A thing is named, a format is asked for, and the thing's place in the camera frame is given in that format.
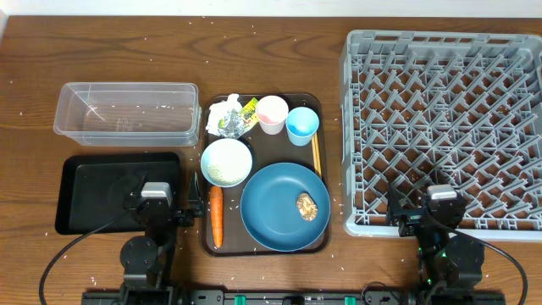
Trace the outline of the white tissue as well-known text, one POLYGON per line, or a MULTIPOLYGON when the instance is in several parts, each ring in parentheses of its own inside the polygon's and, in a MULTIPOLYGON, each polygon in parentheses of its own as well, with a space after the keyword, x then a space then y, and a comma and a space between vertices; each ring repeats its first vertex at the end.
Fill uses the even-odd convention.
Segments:
POLYGON ((209 134, 218 136, 218 123, 221 119, 224 119, 227 114, 232 112, 238 113, 241 111, 242 106, 238 102, 240 95, 237 93, 229 94, 226 100, 219 103, 214 103, 210 106, 210 113, 208 115, 206 130, 209 134))

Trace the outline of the yellow snack wrapper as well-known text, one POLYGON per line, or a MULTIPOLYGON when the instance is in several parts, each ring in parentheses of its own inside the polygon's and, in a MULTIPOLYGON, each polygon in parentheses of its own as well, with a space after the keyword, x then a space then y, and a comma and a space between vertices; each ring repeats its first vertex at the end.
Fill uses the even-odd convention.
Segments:
POLYGON ((233 108, 227 110, 226 115, 218 122, 218 134, 225 138, 238 139, 258 122, 256 115, 258 100, 253 97, 242 106, 235 97, 232 97, 227 103, 233 108))

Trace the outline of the light blue rice bowl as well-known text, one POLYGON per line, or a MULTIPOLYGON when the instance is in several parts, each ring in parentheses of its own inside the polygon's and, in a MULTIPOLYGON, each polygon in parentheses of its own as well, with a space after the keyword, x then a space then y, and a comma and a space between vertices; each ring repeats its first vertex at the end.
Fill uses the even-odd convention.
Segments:
POLYGON ((248 146, 235 139, 219 139, 209 144, 201 158, 203 176, 212 185, 239 185, 252 170, 252 153, 248 146))

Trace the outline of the light blue plastic cup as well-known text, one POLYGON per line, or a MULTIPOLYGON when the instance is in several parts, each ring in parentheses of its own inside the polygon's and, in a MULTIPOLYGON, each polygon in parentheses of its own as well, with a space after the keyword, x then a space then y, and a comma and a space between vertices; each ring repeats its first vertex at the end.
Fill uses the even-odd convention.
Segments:
POLYGON ((307 107, 292 109, 285 121, 290 142, 298 147, 306 146, 319 127, 316 112, 307 107))

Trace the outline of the pink plastic cup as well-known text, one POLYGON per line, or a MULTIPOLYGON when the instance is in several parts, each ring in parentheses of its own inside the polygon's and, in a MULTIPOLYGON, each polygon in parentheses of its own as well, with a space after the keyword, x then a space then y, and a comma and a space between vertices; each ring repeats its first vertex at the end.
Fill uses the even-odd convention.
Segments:
POLYGON ((278 96, 266 96, 257 103, 256 115, 262 130, 268 135, 279 134, 289 113, 287 102, 278 96))

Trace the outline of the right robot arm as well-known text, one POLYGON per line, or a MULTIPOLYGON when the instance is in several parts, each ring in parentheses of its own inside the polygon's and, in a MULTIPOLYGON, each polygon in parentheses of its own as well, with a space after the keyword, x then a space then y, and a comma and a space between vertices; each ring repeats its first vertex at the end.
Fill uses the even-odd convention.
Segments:
POLYGON ((406 208, 388 186, 387 225, 401 237, 418 241, 420 286, 402 304, 474 304, 473 288, 481 281, 484 247, 464 236, 450 236, 462 222, 467 200, 450 185, 427 188, 418 208, 406 208))

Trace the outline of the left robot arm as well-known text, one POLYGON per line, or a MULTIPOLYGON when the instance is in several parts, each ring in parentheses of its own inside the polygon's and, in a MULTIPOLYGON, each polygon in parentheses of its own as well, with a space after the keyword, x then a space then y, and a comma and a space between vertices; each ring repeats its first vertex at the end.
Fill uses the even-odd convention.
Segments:
POLYGON ((188 207, 179 208, 167 182, 149 182, 144 175, 140 185, 122 203, 133 220, 145 229, 143 236, 129 239, 120 251, 124 267, 122 304, 183 304, 186 295, 169 279, 177 230, 195 224, 205 216, 205 205, 197 174, 191 175, 188 207))

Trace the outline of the orange carrot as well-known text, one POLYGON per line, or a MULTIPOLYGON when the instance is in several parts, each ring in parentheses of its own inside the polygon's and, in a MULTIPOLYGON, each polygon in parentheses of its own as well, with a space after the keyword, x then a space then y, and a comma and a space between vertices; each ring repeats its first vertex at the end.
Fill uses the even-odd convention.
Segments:
POLYGON ((224 194, 219 186, 210 189, 210 209, 214 244, 220 248, 224 241, 224 194))

